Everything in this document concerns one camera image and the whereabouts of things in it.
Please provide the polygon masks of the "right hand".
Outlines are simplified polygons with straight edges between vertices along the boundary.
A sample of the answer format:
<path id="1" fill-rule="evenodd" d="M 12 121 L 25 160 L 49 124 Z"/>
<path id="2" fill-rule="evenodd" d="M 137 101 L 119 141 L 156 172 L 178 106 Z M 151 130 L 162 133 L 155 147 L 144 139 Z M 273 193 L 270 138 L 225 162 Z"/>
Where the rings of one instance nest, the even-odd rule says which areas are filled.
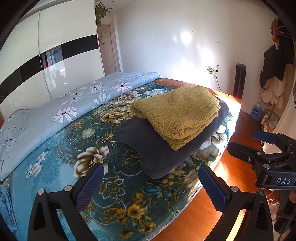
<path id="1" fill-rule="evenodd" d="M 270 189 L 270 193 L 267 195 L 267 201 L 271 205 L 276 205 L 280 203 L 280 191 Z M 296 203 L 296 190 L 291 190 L 289 194 L 289 199 L 292 203 Z"/>

